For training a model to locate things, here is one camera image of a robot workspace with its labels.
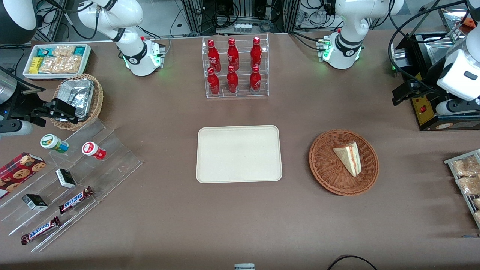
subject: wicker basket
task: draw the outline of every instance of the wicker basket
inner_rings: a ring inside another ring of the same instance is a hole
[[[353,177],[337,157],[333,148],[357,142],[361,173]],[[327,190],[342,196],[367,192],[377,181],[378,157],[373,147],[360,135],[343,129],[334,129],[318,136],[309,153],[310,169],[317,181]]]
[[[93,97],[92,97],[92,104],[90,105],[90,111],[89,111],[89,116],[87,121],[84,122],[78,122],[78,124],[72,124],[70,122],[60,122],[55,119],[50,119],[53,124],[61,129],[67,129],[70,131],[77,131],[84,125],[86,125],[88,122],[90,122],[92,119],[95,119],[98,117],[100,114],[100,111],[102,110],[102,102],[103,102],[103,89],[100,83],[93,77],[92,75],[89,74],[82,74],[78,75],[72,78],[67,79],[68,80],[80,80],[80,79],[90,79],[95,83],[95,88],[93,91]],[[53,94],[53,97],[56,98],[60,90],[60,85],[57,87],[57,91]]]

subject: bread slice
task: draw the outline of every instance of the bread slice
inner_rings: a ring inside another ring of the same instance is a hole
[[[361,164],[359,149],[356,142],[334,148],[333,151],[353,177],[359,175],[359,173],[361,172]]]

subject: brown tablecloth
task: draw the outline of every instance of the brown tablecloth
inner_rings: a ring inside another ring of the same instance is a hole
[[[478,230],[443,164],[478,149],[479,131],[419,132],[409,102],[392,105],[401,80],[390,75],[390,35],[369,33],[361,58],[342,71],[289,35],[270,35],[271,94],[250,100],[206,99],[201,38],[174,40],[165,68],[147,77],[125,68],[115,44],[92,43],[91,74],[105,91],[100,118],[145,164],[41,253],[0,223],[0,269],[224,270],[253,262],[258,270],[317,270],[342,254],[379,269],[479,269],[480,239],[460,238]],[[49,88],[45,99],[58,85],[37,83]],[[197,182],[202,127],[264,124],[280,130],[280,181]],[[312,141],[334,128],[361,134],[378,154],[378,181],[361,196],[334,195],[310,172]],[[46,133],[70,134],[49,123],[3,138],[0,164],[22,151],[46,155]]]

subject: red bottle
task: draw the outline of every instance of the red bottle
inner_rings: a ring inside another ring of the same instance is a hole
[[[250,92],[254,95],[258,95],[260,92],[260,80],[262,76],[260,75],[260,67],[258,65],[254,65],[253,72],[250,75]]]
[[[239,91],[239,77],[235,72],[235,67],[233,65],[228,66],[228,90],[232,94],[236,94]]]
[[[215,70],[213,67],[208,68],[208,86],[210,87],[210,92],[212,95],[218,96],[220,95],[220,81],[218,80],[217,75],[215,74]]]
[[[260,38],[253,38],[253,47],[250,51],[250,58],[252,60],[251,66],[252,69],[255,65],[262,65],[262,48],[260,47]]]
[[[228,64],[233,65],[235,71],[240,68],[240,57],[239,57],[239,49],[235,45],[235,39],[230,38],[228,40]]]
[[[215,42],[213,40],[209,40],[208,44],[208,61],[210,62],[210,66],[213,67],[215,72],[220,72],[222,70],[222,65],[220,64],[220,54],[218,50],[215,48]]]

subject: acrylic display stand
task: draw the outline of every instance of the acrylic display stand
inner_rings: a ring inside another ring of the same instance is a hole
[[[126,148],[113,134],[113,130],[100,120],[92,121],[65,140],[70,147],[60,154],[51,151],[44,158],[47,167],[38,172],[36,180],[29,179],[12,193],[0,200],[1,226],[9,235],[20,239],[36,228],[41,227],[58,216],[61,227],[49,230],[25,245],[29,250],[41,251],[93,207],[98,205],[115,187],[134,172],[141,161]],[[103,160],[97,160],[82,153],[81,147],[87,141],[97,143],[107,151]],[[60,185],[55,171],[59,168],[69,170],[77,185],[68,189]],[[58,206],[81,193],[88,186],[95,192],[70,211],[60,215]],[[23,202],[25,194],[38,194],[47,203],[48,208],[41,212],[30,210]]]
[[[450,168],[450,171],[452,172],[453,174],[453,177],[455,178],[455,183],[458,184],[458,180],[461,178],[457,175],[457,172],[454,170],[452,164],[453,164],[453,161],[456,161],[456,160],[462,160],[464,158],[467,158],[467,157],[470,157],[470,156],[474,156],[475,159],[477,160],[477,162],[480,164],[480,149],[479,150],[475,150],[475,151],[472,151],[472,152],[469,152],[467,154],[464,154],[464,155],[461,155],[461,156],[458,156],[458,157],[455,157],[453,159],[449,159],[449,160],[445,160],[444,163],[448,165],[448,167]],[[472,213],[475,213],[476,211],[479,211],[480,209],[477,209],[475,207],[475,205],[473,204],[473,200],[480,197],[479,195],[463,195],[463,198],[465,199],[465,201],[467,202],[467,206],[468,206],[468,209],[470,210],[470,212]],[[475,220],[475,223],[477,224],[477,227],[480,229],[480,222],[478,222],[476,220],[476,218],[474,218]]]
[[[257,95],[254,95],[250,92],[250,74],[252,74],[250,51],[253,46],[253,38],[260,38],[260,47],[262,47],[262,64],[260,66],[260,75],[262,76],[260,84],[260,92]],[[210,66],[208,61],[208,46],[207,41],[212,39],[215,42],[215,47],[220,53],[220,63],[222,64],[222,70],[217,73],[217,76],[220,80],[220,95],[212,95],[210,88],[208,87],[208,73],[207,69]],[[227,74],[228,74],[228,41],[220,40],[216,37],[203,38],[202,42],[202,59],[204,62],[204,77],[205,77],[205,89],[207,98],[237,98],[237,97],[262,97],[268,96],[270,94],[270,84],[269,84],[269,46],[268,46],[268,35],[238,35],[235,36],[235,43],[239,50],[240,55],[240,69],[237,70],[237,75],[239,77],[239,90],[238,93],[232,94],[228,90],[227,83]]]

